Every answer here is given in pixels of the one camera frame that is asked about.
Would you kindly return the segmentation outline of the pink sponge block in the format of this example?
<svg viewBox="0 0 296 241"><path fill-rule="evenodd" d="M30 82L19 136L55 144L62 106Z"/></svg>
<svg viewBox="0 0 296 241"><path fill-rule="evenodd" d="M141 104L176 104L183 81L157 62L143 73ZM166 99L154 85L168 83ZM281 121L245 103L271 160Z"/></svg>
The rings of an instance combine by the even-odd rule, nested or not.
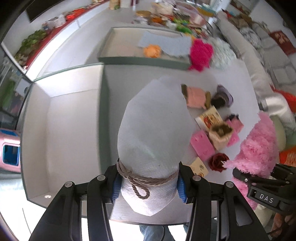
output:
<svg viewBox="0 0 296 241"><path fill-rule="evenodd" d="M195 150L197 156L203 162L207 161L215 154L214 146L203 130L199 130L192 135L190 144Z"/></svg>
<svg viewBox="0 0 296 241"><path fill-rule="evenodd" d="M242 131L242 129L244 128L244 125L239 119L235 119L235 118L232 120L227 120L226 123L233 128L232 136L227 144L227 147L230 147L236 144L240 140L238 134Z"/></svg>

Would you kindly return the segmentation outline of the white bundle with rope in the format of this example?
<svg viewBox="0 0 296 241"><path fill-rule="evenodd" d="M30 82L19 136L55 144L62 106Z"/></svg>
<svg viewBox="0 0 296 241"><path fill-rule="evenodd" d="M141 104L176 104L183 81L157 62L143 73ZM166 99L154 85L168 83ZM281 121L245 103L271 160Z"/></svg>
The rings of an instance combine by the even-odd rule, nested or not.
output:
<svg viewBox="0 0 296 241"><path fill-rule="evenodd" d="M128 102L118 131L116 168L123 178L122 196L133 211L153 216L171 202L195 129L176 78L152 80Z"/></svg>

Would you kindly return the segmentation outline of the large green-edged storage box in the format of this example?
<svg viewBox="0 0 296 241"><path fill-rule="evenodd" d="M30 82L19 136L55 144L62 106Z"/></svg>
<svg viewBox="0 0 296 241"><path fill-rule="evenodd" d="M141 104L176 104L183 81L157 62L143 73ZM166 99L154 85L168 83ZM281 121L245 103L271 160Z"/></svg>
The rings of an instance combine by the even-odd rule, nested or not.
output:
<svg viewBox="0 0 296 241"><path fill-rule="evenodd" d="M67 182L89 182L111 164L109 88L101 63L37 79L24 107L23 187L30 202L47 207Z"/></svg>

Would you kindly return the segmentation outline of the shallow green tray box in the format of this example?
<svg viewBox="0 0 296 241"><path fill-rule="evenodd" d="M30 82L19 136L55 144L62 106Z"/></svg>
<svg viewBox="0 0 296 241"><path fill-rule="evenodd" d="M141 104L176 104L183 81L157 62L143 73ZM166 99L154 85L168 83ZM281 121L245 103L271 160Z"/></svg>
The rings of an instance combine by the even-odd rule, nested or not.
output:
<svg viewBox="0 0 296 241"><path fill-rule="evenodd" d="M189 69L191 66L189 55L174 57L162 51L159 58L145 57L144 48L137 46L145 31L168 37L183 36L181 32L160 27L150 28L147 25L113 27L100 46L97 54L98 60L111 65L148 65L180 70Z"/></svg>

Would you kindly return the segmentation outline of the white grey sofa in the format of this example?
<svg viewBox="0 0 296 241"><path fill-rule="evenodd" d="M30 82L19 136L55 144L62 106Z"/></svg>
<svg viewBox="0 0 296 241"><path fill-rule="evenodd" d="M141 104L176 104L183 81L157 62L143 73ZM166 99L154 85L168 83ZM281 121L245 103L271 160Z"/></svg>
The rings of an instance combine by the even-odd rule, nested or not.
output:
<svg viewBox="0 0 296 241"><path fill-rule="evenodd" d="M260 109L269 116L276 116L285 130L286 144L283 147L280 143L280 149L295 147L295 115L283 95L272 90L271 77L265 69L260 53L229 22L225 12L218 12L217 19L217 26L223 37L246 65Z"/></svg>

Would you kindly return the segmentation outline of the yellow capybara tissue pack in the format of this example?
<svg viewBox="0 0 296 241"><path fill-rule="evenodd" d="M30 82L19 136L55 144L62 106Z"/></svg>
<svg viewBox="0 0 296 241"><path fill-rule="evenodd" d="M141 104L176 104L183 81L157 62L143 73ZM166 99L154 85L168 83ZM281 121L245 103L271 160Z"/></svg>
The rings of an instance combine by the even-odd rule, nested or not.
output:
<svg viewBox="0 0 296 241"><path fill-rule="evenodd" d="M198 117L196 117L195 121L197 122L201 130L208 132L212 125L217 125L219 123L222 123L223 119L220 116L217 109L214 106L212 106L209 109L207 109L205 112L200 114Z"/></svg>

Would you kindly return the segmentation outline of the light blue cloth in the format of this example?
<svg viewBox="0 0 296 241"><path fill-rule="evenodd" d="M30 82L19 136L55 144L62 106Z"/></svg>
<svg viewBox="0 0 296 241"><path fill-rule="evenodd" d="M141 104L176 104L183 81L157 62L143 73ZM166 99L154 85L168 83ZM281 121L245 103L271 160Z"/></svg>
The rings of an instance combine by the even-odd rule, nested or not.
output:
<svg viewBox="0 0 296 241"><path fill-rule="evenodd" d="M144 48L148 45L158 45L167 55L184 57L190 54L191 44L190 36L168 37L145 31L137 46Z"/></svg>

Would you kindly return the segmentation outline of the pink plastic stool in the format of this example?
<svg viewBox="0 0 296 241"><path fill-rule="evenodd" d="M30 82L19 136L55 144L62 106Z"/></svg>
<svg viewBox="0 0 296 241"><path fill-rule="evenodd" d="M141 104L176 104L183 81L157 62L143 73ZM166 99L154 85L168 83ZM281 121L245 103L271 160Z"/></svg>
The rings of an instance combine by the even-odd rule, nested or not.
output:
<svg viewBox="0 0 296 241"><path fill-rule="evenodd" d="M21 173L21 137L15 130L1 128L1 169Z"/></svg>

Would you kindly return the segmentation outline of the dark red rose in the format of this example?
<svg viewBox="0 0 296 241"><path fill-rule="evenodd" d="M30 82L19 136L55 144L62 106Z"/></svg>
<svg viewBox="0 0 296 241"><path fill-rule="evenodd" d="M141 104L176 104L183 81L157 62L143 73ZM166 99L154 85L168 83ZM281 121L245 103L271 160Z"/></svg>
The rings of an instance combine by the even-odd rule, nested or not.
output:
<svg viewBox="0 0 296 241"><path fill-rule="evenodd" d="M209 161L208 166L212 171L223 172L226 170L224 164L229 160L229 157L224 153L217 153L213 155Z"/></svg>

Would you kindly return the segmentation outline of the light pink fluffy plush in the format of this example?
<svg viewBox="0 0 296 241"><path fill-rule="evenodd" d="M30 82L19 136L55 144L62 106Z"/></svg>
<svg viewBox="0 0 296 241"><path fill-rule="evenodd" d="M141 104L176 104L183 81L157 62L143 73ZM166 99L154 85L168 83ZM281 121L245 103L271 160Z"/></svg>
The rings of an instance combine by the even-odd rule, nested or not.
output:
<svg viewBox="0 0 296 241"><path fill-rule="evenodd" d="M273 121L263 111L258 113L259 122L240 144L240 152L233 160L224 162L226 169L238 169L260 178L269 178L278 160L278 144Z"/></svg>

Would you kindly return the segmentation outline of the purple brown knitted pouch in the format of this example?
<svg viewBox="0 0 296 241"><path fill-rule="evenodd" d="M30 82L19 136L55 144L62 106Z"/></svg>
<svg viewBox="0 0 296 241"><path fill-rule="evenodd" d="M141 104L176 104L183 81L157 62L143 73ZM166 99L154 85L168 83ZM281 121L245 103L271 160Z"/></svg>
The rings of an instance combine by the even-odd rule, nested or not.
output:
<svg viewBox="0 0 296 241"><path fill-rule="evenodd" d="M215 95L211 98L211 105L216 109L220 109L229 108L232 104L233 96L223 85L218 85Z"/></svg>

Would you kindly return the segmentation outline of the red striped pink sock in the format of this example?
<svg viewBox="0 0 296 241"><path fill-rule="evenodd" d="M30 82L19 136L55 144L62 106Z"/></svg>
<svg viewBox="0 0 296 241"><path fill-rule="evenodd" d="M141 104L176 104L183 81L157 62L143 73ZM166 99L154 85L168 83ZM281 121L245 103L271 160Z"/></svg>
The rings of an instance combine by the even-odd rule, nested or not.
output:
<svg viewBox="0 0 296 241"><path fill-rule="evenodd" d="M227 116L227 118L225 119L226 121L229 120L229 121L233 121L233 120L239 120L239 115L238 114L231 114L229 116Z"/></svg>

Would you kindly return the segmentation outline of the magenta fluffy plush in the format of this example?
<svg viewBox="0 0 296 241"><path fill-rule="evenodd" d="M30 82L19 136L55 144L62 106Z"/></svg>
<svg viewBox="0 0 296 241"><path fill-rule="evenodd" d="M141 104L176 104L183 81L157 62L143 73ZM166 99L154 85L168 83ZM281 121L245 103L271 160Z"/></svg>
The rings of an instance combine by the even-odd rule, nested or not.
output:
<svg viewBox="0 0 296 241"><path fill-rule="evenodd" d="M214 50L211 44L195 39L190 49L191 66L189 70L202 72L205 68L209 68L213 53Z"/></svg>

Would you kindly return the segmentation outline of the white green fluffy cloth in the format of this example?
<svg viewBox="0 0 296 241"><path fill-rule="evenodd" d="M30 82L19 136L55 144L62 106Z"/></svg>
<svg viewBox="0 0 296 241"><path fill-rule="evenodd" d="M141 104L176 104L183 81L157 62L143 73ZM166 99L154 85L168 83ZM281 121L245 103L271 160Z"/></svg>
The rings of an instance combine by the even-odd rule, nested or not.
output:
<svg viewBox="0 0 296 241"><path fill-rule="evenodd" d="M210 67L215 69L226 69L233 60L237 59L230 45L220 38L210 37L207 43L213 47L213 55L210 61Z"/></svg>

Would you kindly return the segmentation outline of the beige knitted pouch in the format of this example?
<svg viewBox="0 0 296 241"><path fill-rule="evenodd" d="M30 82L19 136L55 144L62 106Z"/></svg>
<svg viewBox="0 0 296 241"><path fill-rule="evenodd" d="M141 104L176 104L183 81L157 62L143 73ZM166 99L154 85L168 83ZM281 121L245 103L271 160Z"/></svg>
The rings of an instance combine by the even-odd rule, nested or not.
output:
<svg viewBox="0 0 296 241"><path fill-rule="evenodd" d="M214 148L219 151L224 149L229 143L234 129L226 122L212 125L209 128L208 136Z"/></svg>

